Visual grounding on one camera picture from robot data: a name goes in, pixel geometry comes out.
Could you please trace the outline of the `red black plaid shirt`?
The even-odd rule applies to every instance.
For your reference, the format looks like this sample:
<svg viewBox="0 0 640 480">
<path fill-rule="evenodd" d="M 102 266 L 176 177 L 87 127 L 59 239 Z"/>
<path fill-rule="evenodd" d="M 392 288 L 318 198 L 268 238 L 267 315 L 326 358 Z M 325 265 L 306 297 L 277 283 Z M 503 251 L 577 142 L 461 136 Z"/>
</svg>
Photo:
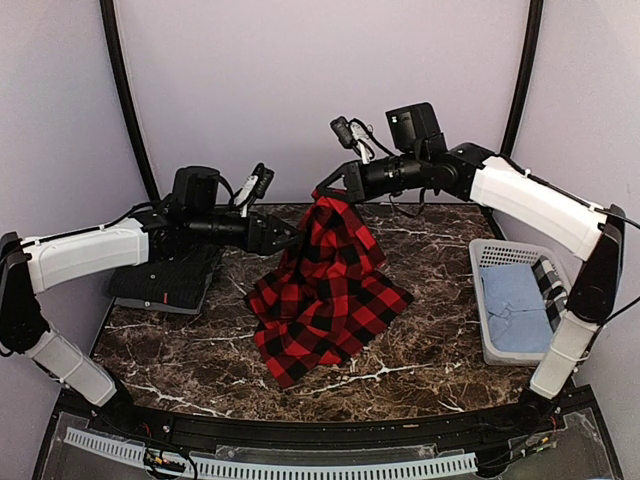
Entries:
<svg viewBox="0 0 640 480">
<path fill-rule="evenodd" d="M 315 193 L 303 240 L 246 295 L 254 342 L 288 389 L 319 365 L 339 365 L 385 332 L 413 295 L 380 272 L 386 257 L 356 207 Z"/>
</svg>

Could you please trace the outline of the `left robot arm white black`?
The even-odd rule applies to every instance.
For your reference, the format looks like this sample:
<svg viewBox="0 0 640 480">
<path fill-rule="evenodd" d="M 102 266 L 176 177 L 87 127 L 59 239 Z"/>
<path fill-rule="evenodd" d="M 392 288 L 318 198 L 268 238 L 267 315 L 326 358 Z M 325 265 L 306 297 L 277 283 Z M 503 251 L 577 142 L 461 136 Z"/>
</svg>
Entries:
<svg viewBox="0 0 640 480">
<path fill-rule="evenodd" d="M 274 173 L 258 164 L 226 204 L 217 190 L 229 184 L 211 167 L 180 168 L 162 200 L 132 207 L 120 218 L 48 237 L 1 238 L 1 354 L 25 355 L 60 383 L 102 409 L 120 436 L 141 427 L 126 388 L 67 340 L 42 313 L 36 296 L 56 285 L 118 267 L 138 266 L 202 245 L 233 246 L 268 256 L 294 245 L 300 232 L 274 215 L 252 211 Z"/>
</svg>

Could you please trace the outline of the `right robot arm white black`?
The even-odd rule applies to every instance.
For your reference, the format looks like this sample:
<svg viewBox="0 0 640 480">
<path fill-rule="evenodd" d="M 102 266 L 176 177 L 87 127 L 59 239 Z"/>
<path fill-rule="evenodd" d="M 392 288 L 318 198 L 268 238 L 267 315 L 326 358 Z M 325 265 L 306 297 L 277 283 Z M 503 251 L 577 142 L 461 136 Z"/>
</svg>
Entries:
<svg viewBox="0 0 640 480">
<path fill-rule="evenodd" d="M 445 192 L 501 211 L 552 238 L 582 262 L 549 350 L 534 371 L 528 396 L 510 413 L 521 434 L 534 432 L 601 327 L 617 316 L 614 303 L 623 268 L 625 227 L 619 207 L 604 208 L 531 174 L 504 154 L 474 143 L 450 149 L 428 102 L 391 110 L 386 120 L 395 148 L 383 158 L 372 129 L 357 118 L 330 123 L 341 146 L 357 159 L 340 165 L 316 190 L 363 203 L 407 190 Z"/>
</svg>

